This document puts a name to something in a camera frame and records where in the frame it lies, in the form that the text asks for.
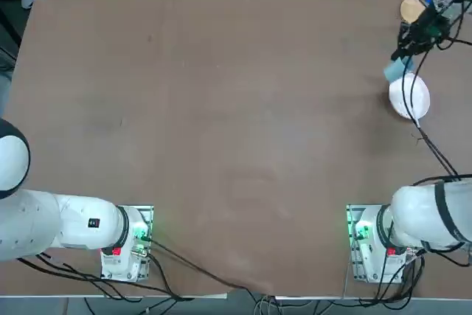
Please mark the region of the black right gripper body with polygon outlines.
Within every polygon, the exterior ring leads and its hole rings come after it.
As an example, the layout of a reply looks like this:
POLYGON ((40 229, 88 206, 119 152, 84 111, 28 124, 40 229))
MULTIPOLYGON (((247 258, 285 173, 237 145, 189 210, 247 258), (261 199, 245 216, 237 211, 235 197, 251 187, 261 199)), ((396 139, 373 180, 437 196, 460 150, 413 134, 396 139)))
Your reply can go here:
POLYGON ((414 31, 421 38, 442 38, 448 34, 448 18, 429 5, 414 23, 414 31))

